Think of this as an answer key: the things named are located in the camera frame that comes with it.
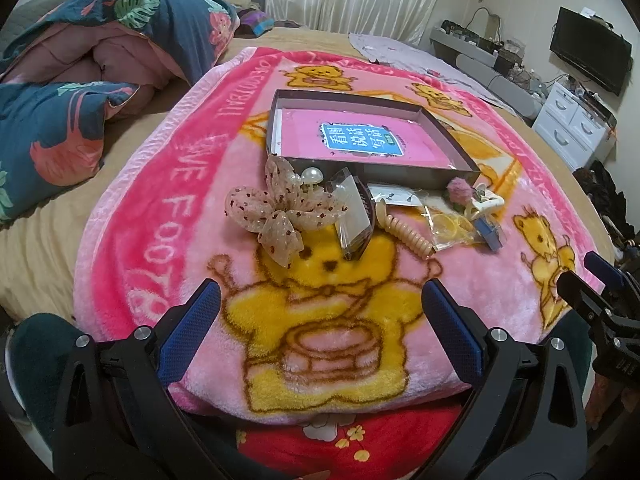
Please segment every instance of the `open box lid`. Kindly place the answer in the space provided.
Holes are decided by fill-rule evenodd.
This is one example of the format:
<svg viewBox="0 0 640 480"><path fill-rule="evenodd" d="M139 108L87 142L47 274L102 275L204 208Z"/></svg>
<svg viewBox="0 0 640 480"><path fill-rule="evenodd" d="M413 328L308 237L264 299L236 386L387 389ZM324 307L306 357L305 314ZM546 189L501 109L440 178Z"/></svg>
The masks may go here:
<svg viewBox="0 0 640 480"><path fill-rule="evenodd" d="M297 173L319 168L326 178L349 168L363 182L441 190L454 177L472 186L475 162L440 122L419 105L308 90L277 90L267 152Z"/></svg>

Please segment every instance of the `dark green cloth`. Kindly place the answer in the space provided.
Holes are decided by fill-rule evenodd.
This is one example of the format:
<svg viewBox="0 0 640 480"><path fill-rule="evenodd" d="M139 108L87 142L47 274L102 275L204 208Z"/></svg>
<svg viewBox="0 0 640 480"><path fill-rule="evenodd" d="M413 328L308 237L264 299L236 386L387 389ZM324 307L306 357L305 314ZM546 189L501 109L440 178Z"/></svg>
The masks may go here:
<svg viewBox="0 0 640 480"><path fill-rule="evenodd" d="M591 339L589 339L588 323L574 309L571 309L558 322L545 341L552 337L559 337L564 341L571 361L574 363L580 392L583 392L591 367L591 351L593 349Z"/></svg>
<svg viewBox="0 0 640 480"><path fill-rule="evenodd" d="M27 416L49 447L58 387L79 335L82 332L61 317L35 314L18 325L11 339L11 366L18 392Z"/></svg>
<svg viewBox="0 0 640 480"><path fill-rule="evenodd" d="M20 323L12 338L10 354L17 389L29 419L49 447L60 381L79 335L82 332L61 317L36 314ZM233 478L292 478L242 455L236 449L236 430L230 425L215 417L185 416L218 464Z"/></svg>

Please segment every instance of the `black tv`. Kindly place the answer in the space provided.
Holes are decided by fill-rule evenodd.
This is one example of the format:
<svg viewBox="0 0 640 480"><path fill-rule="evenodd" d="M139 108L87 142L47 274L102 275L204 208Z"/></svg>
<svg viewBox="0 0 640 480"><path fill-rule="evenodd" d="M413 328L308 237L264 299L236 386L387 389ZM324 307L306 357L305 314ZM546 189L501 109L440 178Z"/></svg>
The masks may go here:
<svg viewBox="0 0 640 480"><path fill-rule="evenodd" d="M631 70L631 44L599 22L560 7L550 49L605 90L622 92Z"/></svg>

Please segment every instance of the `blue grip pad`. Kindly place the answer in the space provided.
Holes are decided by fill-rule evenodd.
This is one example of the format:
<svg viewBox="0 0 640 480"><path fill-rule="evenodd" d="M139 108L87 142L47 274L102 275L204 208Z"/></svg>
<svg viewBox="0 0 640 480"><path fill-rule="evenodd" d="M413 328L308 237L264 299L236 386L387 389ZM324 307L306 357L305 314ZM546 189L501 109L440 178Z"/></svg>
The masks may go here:
<svg viewBox="0 0 640 480"><path fill-rule="evenodd" d="M482 380L482 350L452 305L434 282L422 288L422 309L461 381L478 387Z"/></svg>
<svg viewBox="0 0 640 480"><path fill-rule="evenodd" d="M187 371L204 336L220 312L220 286L210 282L162 345L158 378L165 388Z"/></svg>
<svg viewBox="0 0 640 480"><path fill-rule="evenodd" d="M610 290L625 288L625 279L613 265L598 253L589 251L584 256L584 267Z"/></svg>

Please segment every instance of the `drawer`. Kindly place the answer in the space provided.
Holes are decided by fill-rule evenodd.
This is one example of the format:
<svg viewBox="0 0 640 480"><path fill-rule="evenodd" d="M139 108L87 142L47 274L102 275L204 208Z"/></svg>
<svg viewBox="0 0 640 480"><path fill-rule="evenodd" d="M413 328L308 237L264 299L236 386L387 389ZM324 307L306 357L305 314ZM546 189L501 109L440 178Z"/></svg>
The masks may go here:
<svg viewBox="0 0 640 480"><path fill-rule="evenodd" d="M569 131L572 135L592 150L596 150L608 129L604 121L590 114L581 106L578 107L578 111L569 124Z"/></svg>
<svg viewBox="0 0 640 480"><path fill-rule="evenodd" d="M560 155L572 171L584 167L593 154L593 150L588 150L587 147L575 140L555 117L544 110L537 118L533 129Z"/></svg>
<svg viewBox="0 0 640 480"><path fill-rule="evenodd" d="M561 124L568 126L580 105L571 98L571 94L567 90L556 84L546 99L545 108Z"/></svg>

